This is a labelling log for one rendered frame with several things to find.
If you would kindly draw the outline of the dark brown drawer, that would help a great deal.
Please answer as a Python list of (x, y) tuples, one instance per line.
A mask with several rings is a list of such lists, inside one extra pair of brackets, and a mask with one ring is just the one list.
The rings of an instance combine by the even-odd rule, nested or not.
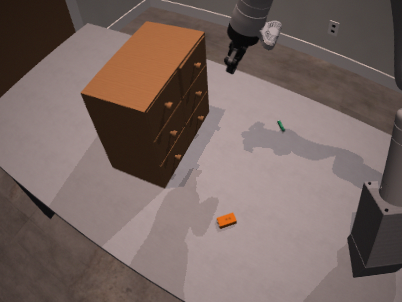
[[(189, 119), (190, 115), (194, 111), (195, 107), (199, 103), (200, 99), (207, 90), (206, 82), (206, 66), (203, 67), (195, 81), (190, 86), (189, 90), (183, 97), (185, 120)], [(196, 96), (197, 95), (197, 96)], [(199, 98), (197, 98), (199, 97)]]
[(205, 64), (205, 37), (203, 36), (179, 67), (182, 96), (185, 96)]
[(176, 71), (146, 112), (153, 140), (180, 99), (179, 79)]
[(177, 165), (182, 160), (182, 157), (187, 150), (187, 138), (185, 127), (165, 158), (164, 162), (161, 165), (161, 171), (163, 174), (165, 185), (167, 185), (169, 179), (171, 178), (173, 172), (175, 171)]
[(202, 122), (204, 122), (207, 113), (208, 113), (208, 99), (206, 91), (203, 98), (199, 102), (198, 106), (196, 107), (195, 111), (193, 112), (193, 114), (191, 115), (190, 119), (186, 124), (189, 144), (194, 138)]
[(169, 120), (154, 141), (159, 163), (161, 165), (174, 141), (184, 127), (182, 102), (178, 104)]

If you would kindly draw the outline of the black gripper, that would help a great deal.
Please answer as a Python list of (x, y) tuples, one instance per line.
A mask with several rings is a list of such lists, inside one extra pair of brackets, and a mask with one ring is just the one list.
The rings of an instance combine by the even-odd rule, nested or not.
[[(236, 71), (236, 68), (237, 68), (236, 65), (239, 64), (238, 62), (241, 61), (242, 57), (244, 56), (245, 51), (248, 48), (247, 46), (255, 45), (259, 41), (259, 38), (257, 36), (249, 37), (249, 36), (244, 36), (244, 35), (239, 34), (231, 27), (230, 23), (229, 23), (229, 26), (227, 29), (227, 34), (232, 41), (230, 42), (230, 45), (229, 45), (228, 56), (224, 59), (224, 62), (225, 62), (225, 65), (228, 64), (227, 68), (226, 68), (226, 72), (228, 72), (230, 74), (234, 74), (234, 72)], [(232, 44), (232, 42), (233, 42), (233, 44)]]

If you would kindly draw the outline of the brown wooden chest of drawers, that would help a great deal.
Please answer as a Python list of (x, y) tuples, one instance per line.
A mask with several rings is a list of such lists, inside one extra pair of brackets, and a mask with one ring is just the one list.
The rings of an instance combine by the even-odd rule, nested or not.
[[(166, 188), (161, 165), (185, 127), (179, 67), (205, 32), (146, 21), (81, 91), (113, 168)], [(147, 110), (178, 72), (184, 127), (161, 165)], [(188, 149), (187, 148), (187, 149)]]

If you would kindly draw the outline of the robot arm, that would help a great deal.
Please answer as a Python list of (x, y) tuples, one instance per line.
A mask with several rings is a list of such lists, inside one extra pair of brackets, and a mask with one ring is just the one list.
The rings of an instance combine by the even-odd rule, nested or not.
[[(394, 26), (394, 75), (402, 90), (402, 0), (390, 0)], [(230, 25), (241, 35), (257, 36), (263, 48), (272, 50), (282, 24), (266, 22), (273, 0), (238, 0)], [(266, 24), (265, 24), (266, 23)], [(379, 195), (387, 203), (402, 207), (402, 108), (396, 112)]]

